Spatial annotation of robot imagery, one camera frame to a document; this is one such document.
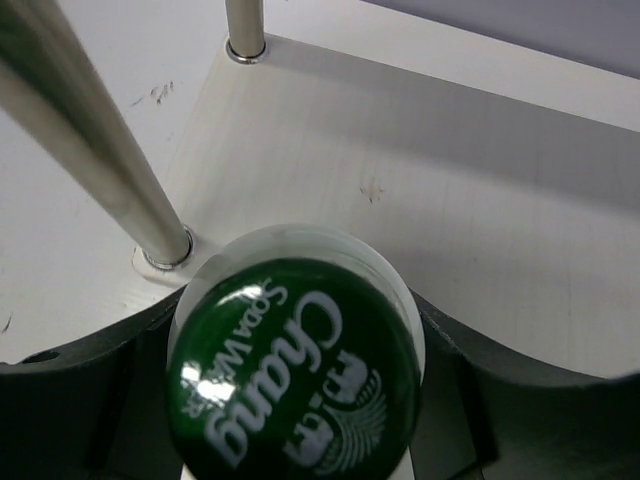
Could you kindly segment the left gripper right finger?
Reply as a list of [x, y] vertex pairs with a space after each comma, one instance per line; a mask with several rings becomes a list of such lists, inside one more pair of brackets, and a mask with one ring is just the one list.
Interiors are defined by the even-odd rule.
[[414, 299], [426, 347], [415, 478], [638, 478], [638, 373], [553, 366]]

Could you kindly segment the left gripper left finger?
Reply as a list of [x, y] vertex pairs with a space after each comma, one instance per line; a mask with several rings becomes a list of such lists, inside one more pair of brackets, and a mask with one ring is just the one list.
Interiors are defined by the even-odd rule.
[[4, 479], [178, 479], [164, 402], [181, 295], [1, 366]]

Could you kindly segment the clear soda bottle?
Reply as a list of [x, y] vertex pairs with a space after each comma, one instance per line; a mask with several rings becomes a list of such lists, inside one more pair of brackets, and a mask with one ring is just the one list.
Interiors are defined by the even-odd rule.
[[181, 295], [170, 435], [196, 479], [405, 479], [425, 366], [416, 302], [381, 254], [333, 229], [263, 228]]

